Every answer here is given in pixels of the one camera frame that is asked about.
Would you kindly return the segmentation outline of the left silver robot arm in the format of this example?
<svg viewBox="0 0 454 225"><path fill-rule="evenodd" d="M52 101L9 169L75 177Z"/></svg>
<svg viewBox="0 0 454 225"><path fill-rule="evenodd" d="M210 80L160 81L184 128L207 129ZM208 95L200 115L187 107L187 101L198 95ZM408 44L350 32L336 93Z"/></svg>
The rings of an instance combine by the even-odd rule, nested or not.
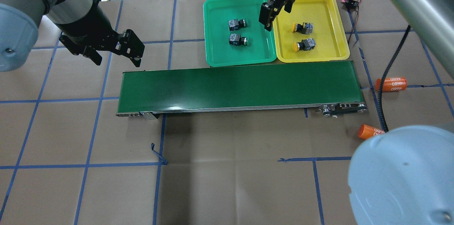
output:
<svg viewBox="0 0 454 225"><path fill-rule="evenodd" d="M100 51L124 56L141 65L144 44L127 29L116 32L99 7L100 0L1 0L1 72L23 66L46 16L61 31L59 41L73 55L100 65Z"/></svg>

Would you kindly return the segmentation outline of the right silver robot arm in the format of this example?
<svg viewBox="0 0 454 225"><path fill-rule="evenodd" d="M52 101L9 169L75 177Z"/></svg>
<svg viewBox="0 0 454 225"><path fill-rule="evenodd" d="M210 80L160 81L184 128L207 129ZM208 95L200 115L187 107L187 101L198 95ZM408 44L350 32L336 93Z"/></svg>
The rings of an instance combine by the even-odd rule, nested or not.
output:
<svg viewBox="0 0 454 225"><path fill-rule="evenodd" d="M365 140L348 170L350 204L359 225L453 224L453 123L389 130L384 82L414 29L453 76L453 0L390 0L408 26L380 79L377 112L384 133Z"/></svg>

